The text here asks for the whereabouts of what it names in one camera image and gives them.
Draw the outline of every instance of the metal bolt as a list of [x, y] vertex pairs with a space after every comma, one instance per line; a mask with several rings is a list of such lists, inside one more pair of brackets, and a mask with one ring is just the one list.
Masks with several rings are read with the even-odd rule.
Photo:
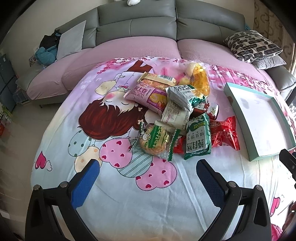
[[67, 187], [68, 186], [68, 182], [61, 182], [61, 184], [60, 184], [60, 187], [61, 188], [65, 188], [65, 187]]
[[256, 185], [256, 189], [257, 189], [258, 191], [262, 191], [262, 190], [263, 190], [263, 188], [262, 188], [260, 185]]
[[228, 185], [232, 188], [235, 188], [237, 186], [237, 184], [233, 181], [228, 182]]
[[33, 186], [33, 190], [34, 190], [34, 191], [38, 191], [38, 190], [39, 190], [39, 187], [40, 187], [40, 186], [39, 186], [38, 184], [36, 184], [36, 185]]

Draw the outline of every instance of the red-brown hair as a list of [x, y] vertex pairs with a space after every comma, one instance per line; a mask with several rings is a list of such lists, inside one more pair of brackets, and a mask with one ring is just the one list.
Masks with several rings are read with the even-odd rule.
[[133, 126], [139, 130], [138, 120], [145, 121], [146, 107], [138, 105], [130, 111], [120, 113], [118, 106], [102, 104], [95, 100], [88, 105], [79, 117], [79, 127], [84, 133], [96, 140], [105, 140], [110, 136], [122, 136]]

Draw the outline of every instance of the beige wall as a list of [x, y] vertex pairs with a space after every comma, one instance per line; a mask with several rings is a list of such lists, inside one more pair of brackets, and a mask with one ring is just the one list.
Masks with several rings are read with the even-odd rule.
[[[37, 0], [22, 14], [6, 35], [0, 50], [10, 58], [14, 70], [20, 76], [29, 68], [33, 48], [43, 36], [80, 14], [113, 0]], [[253, 27], [254, 0], [202, 0], [242, 13]]]

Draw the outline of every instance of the curtain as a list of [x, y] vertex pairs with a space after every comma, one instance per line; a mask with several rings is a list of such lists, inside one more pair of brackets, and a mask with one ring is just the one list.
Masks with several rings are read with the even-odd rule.
[[255, 0], [254, 30], [283, 49], [280, 57], [287, 63], [284, 65], [294, 76], [296, 74], [295, 43], [275, 14], [260, 0]]

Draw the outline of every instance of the pink snack package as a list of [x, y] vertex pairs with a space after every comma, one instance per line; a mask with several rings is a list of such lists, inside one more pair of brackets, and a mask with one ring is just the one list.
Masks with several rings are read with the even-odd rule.
[[148, 109], [158, 113], [160, 116], [167, 105], [167, 93], [139, 81], [132, 90], [128, 91], [124, 98], [133, 100]]

